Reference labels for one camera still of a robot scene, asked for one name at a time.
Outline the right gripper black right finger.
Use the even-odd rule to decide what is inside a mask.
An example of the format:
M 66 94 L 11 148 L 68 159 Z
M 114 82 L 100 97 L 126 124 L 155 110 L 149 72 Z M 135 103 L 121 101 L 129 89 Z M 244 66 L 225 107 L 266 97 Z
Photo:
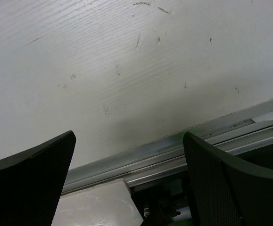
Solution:
M 190 132 L 184 134 L 183 147 L 201 226 L 273 226 L 273 169 Z

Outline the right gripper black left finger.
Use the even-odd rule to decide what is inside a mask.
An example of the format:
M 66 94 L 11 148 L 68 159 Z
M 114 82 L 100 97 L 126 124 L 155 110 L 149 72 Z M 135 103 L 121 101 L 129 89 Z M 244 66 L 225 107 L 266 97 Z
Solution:
M 0 160 L 0 226 L 50 226 L 73 157 L 65 132 Z

